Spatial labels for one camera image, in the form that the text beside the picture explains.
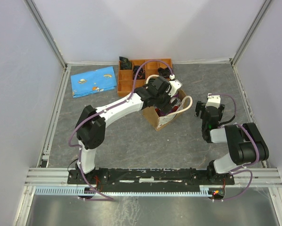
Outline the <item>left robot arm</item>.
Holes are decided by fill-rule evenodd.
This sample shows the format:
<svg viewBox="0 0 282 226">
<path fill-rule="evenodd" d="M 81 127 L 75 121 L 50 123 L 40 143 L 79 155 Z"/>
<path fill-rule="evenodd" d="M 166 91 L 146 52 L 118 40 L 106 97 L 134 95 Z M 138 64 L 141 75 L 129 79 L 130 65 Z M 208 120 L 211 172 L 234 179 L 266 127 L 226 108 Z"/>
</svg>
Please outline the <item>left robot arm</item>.
<svg viewBox="0 0 282 226">
<path fill-rule="evenodd" d="M 85 184 L 93 181 L 96 150 L 103 143 L 105 129 L 109 125 L 130 113 L 153 106 L 164 113 L 170 113 L 173 108 L 170 100 L 181 86 L 178 80 L 168 81 L 158 76 L 152 82 L 136 88 L 126 97 L 109 105 L 98 108 L 91 105 L 85 107 L 75 128 L 80 150 L 77 162 L 80 169 L 78 179 Z"/>
</svg>

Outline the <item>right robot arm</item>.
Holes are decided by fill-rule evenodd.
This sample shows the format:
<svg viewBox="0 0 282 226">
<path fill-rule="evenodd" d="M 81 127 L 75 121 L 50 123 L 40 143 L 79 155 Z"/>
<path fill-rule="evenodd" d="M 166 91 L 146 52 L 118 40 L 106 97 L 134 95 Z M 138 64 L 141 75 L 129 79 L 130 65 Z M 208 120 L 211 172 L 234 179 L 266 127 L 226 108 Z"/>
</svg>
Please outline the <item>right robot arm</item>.
<svg viewBox="0 0 282 226">
<path fill-rule="evenodd" d="M 208 182 L 217 184 L 228 180 L 235 173 L 245 167 L 254 165 L 269 158 L 268 147 L 257 126 L 253 122 L 227 125 L 230 120 L 221 122 L 225 105 L 220 101 L 197 101 L 195 116 L 202 120 L 202 138 L 207 143 L 226 143 L 228 153 L 211 161 L 204 174 Z"/>
</svg>

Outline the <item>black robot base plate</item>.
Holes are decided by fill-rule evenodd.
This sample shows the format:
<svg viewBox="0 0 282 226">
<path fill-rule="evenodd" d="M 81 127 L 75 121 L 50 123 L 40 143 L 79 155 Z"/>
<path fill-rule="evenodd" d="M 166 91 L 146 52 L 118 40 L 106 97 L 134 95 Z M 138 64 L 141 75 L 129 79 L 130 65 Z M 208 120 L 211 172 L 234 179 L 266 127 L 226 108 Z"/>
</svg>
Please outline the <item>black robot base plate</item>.
<svg viewBox="0 0 282 226">
<path fill-rule="evenodd" d="M 84 176 L 79 168 L 69 171 L 70 185 L 98 186 L 101 192 L 156 193 L 198 192 L 201 185 L 234 185 L 228 173 L 217 174 L 213 169 L 116 169 L 99 168 Z"/>
</svg>

